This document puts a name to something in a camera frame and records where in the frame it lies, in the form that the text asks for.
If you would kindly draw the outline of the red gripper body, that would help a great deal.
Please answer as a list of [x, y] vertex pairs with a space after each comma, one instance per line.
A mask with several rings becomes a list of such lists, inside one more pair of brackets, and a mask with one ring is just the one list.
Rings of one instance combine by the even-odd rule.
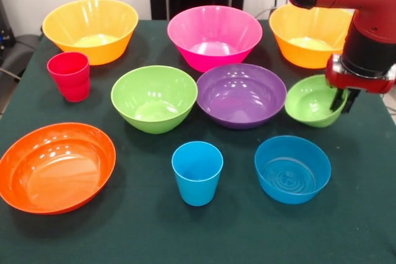
[[338, 89], [364, 90], [368, 93], [385, 94], [395, 83], [395, 64], [383, 77], [369, 78], [356, 75], [342, 63], [339, 54], [332, 54], [327, 61], [325, 79], [331, 87]]

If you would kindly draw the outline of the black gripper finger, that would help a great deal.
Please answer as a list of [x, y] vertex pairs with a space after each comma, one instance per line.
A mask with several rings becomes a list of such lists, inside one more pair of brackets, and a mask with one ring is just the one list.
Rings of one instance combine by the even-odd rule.
[[336, 112], [338, 109], [341, 110], [341, 113], [348, 113], [346, 102], [348, 99], [348, 90], [347, 89], [337, 89], [335, 92], [335, 96], [333, 98], [332, 104], [330, 105], [330, 110], [332, 112]]
[[359, 90], [349, 90], [348, 91], [348, 97], [346, 100], [346, 103], [342, 109], [343, 114], [347, 114], [350, 112], [351, 107], [353, 106], [353, 103], [355, 102], [355, 99], [359, 95]]

